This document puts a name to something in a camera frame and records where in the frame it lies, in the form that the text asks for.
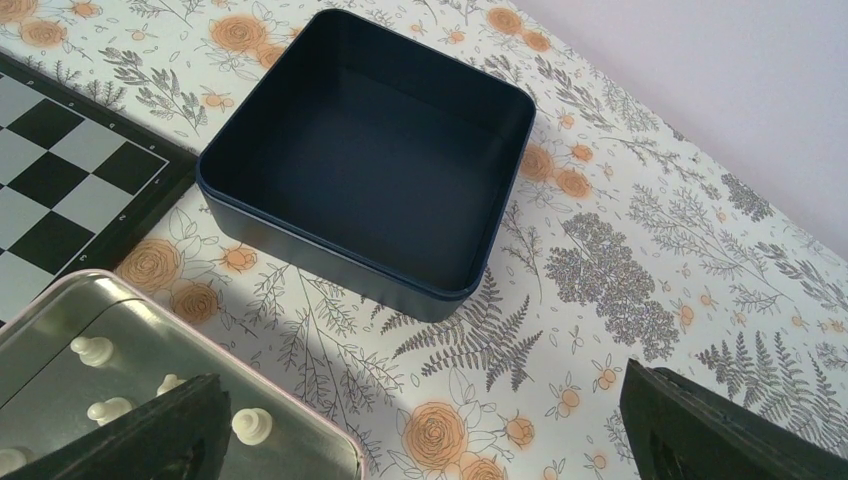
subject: table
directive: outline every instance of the table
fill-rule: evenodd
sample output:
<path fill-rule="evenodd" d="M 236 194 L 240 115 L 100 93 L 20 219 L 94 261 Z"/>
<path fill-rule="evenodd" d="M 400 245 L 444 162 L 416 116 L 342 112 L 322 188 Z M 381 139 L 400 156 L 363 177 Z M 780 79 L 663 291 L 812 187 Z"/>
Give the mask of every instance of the table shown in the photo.
<path fill-rule="evenodd" d="M 330 7 L 536 100 L 480 289 L 419 324 L 224 236 L 196 187 L 122 278 L 346 428 L 375 478 L 635 477 L 628 358 L 848 457 L 845 261 L 510 3 L 13 0 L 0 46 L 198 152 Z"/>

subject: black square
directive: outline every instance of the black square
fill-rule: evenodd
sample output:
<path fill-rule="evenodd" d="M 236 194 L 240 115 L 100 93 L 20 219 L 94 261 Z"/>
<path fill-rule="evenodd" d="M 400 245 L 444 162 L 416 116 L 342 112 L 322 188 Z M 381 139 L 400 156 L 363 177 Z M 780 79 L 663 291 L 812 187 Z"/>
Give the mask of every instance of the black square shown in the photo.
<path fill-rule="evenodd" d="M 135 195 L 165 162 L 131 143 L 124 143 L 94 174 L 121 190 Z"/>
<path fill-rule="evenodd" d="M 44 99 L 18 117 L 9 130 L 46 149 L 64 138 L 83 118 L 50 100 Z"/>
<path fill-rule="evenodd" d="M 15 177 L 9 187 L 53 208 L 87 176 L 85 170 L 47 152 Z"/>
<path fill-rule="evenodd" d="M 58 213 L 47 212 L 9 251 L 55 275 L 93 236 Z"/>

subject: white square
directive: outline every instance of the white square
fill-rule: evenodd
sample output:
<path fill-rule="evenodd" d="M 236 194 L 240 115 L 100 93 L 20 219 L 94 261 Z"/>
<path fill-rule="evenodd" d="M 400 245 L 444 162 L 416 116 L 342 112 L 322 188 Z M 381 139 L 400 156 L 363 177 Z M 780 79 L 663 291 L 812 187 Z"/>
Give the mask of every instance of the white square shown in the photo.
<path fill-rule="evenodd" d="M 11 248 L 49 211 L 9 187 L 0 189 L 0 248 Z"/>
<path fill-rule="evenodd" d="M 124 137 L 86 119 L 50 149 L 61 158 L 93 172 L 124 144 Z"/>
<path fill-rule="evenodd" d="M 44 95 L 10 77 L 0 78 L 0 127 L 8 127 Z"/>
<path fill-rule="evenodd" d="M 8 185 L 46 151 L 16 133 L 0 130 L 0 183 Z"/>
<path fill-rule="evenodd" d="M 53 280 L 53 275 L 9 252 L 0 253 L 0 320 L 15 318 Z"/>
<path fill-rule="evenodd" d="M 121 210 L 129 205 L 132 195 L 94 175 L 89 175 L 53 211 L 99 233 Z"/>

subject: white pawn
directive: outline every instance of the white pawn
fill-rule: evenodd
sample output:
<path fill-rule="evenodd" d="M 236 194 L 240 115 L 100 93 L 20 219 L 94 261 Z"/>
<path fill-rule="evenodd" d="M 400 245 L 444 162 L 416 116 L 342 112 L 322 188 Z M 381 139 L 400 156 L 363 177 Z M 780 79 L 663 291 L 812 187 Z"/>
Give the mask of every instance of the white pawn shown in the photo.
<path fill-rule="evenodd" d="M 115 397 L 105 402 L 97 402 L 88 407 L 88 418 L 101 427 L 132 410 L 132 404 L 126 398 Z"/>
<path fill-rule="evenodd" d="M 71 341 L 71 351 L 79 354 L 82 363 L 89 367 L 99 367 L 112 358 L 115 347 L 103 337 L 77 337 Z"/>
<path fill-rule="evenodd" d="M 164 395 L 184 383 L 185 380 L 177 378 L 177 376 L 173 373 L 169 373 L 165 375 L 165 380 L 162 381 L 162 385 L 159 385 L 159 388 L 156 389 L 156 396 Z"/>
<path fill-rule="evenodd" d="M 261 408 L 245 408 L 233 416 L 233 432 L 245 445 L 259 445 L 271 434 L 274 421 Z"/>
<path fill-rule="evenodd" d="M 26 455 L 20 450 L 6 448 L 0 450 L 0 477 L 26 465 Z"/>

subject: dark blue square box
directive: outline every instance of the dark blue square box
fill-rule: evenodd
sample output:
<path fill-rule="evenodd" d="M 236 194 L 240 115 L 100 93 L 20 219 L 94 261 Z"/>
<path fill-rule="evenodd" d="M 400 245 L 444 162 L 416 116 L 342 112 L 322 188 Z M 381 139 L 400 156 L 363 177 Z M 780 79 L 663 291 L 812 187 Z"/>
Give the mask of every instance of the dark blue square box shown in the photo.
<path fill-rule="evenodd" d="M 438 322 L 480 283 L 535 114 L 518 88 L 325 10 L 197 181 L 227 235 Z"/>

